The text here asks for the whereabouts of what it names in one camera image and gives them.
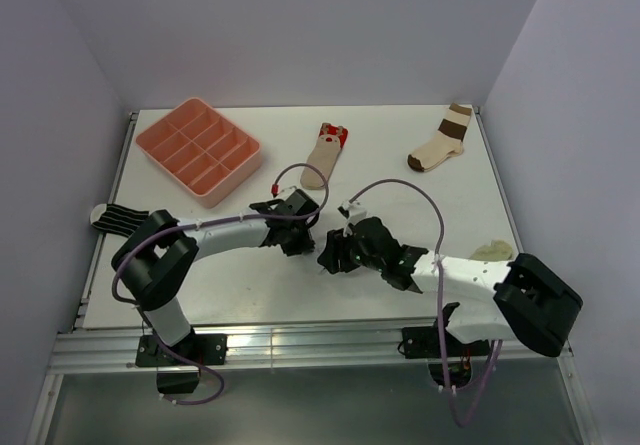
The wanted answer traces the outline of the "beige reindeer sock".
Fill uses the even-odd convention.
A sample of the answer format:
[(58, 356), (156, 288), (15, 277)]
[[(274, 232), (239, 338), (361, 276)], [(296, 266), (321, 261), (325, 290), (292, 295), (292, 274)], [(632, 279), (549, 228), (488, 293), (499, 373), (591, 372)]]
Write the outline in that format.
[(306, 190), (320, 190), (328, 182), (339, 155), (348, 139), (349, 131), (343, 126), (323, 123), (315, 146), (309, 154), (300, 177), (300, 185)]

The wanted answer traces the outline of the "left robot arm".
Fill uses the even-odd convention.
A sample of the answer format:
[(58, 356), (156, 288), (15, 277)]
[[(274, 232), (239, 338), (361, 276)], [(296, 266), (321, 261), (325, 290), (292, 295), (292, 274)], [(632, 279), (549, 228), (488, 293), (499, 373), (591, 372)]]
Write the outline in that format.
[(311, 228), (321, 206), (294, 189), (286, 198), (249, 205), (239, 214), (211, 220), (179, 220), (166, 210), (151, 213), (111, 261), (116, 283), (132, 295), (155, 332), (159, 353), (183, 364), (195, 351), (195, 332), (177, 294), (192, 264), (243, 248), (278, 247), (287, 256), (314, 250)]

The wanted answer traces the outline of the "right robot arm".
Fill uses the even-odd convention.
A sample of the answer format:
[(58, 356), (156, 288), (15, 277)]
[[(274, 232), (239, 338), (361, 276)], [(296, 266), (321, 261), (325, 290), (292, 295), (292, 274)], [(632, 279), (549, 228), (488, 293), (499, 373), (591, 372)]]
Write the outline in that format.
[(364, 267), (400, 291), (431, 293), (443, 318), (435, 348), (457, 353), (483, 340), (517, 340), (546, 357), (561, 354), (583, 300), (536, 256), (479, 261), (403, 245), (377, 217), (328, 232), (318, 258), (329, 273)]

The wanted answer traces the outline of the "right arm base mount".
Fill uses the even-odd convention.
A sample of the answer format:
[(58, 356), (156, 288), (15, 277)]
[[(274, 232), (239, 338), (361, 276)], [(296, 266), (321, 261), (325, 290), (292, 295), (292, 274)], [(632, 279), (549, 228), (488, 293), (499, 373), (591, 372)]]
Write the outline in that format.
[[(477, 381), (474, 377), (472, 359), (476, 357), (489, 359), (492, 353), (490, 342), (480, 340), (463, 344), (446, 332), (445, 345), (451, 385), (457, 389), (464, 389)], [(435, 325), (402, 328), (397, 351), (407, 360), (425, 359), (436, 386), (445, 385), (439, 335)]]

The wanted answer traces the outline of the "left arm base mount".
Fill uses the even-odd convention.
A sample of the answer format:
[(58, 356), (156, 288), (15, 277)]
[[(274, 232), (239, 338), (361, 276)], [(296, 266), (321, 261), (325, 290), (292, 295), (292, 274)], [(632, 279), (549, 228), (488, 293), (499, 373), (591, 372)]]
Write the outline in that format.
[[(218, 398), (225, 388), (224, 378), (213, 366), (225, 363), (227, 338), (226, 334), (191, 332), (178, 344), (168, 346), (155, 333), (143, 335), (134, 365), (156, 370), (156, 388), (163, 398), (182, 405), (207, 403)], [(213, 395), (187, 399), (205, 378), (213, 378), (218, 385)]]

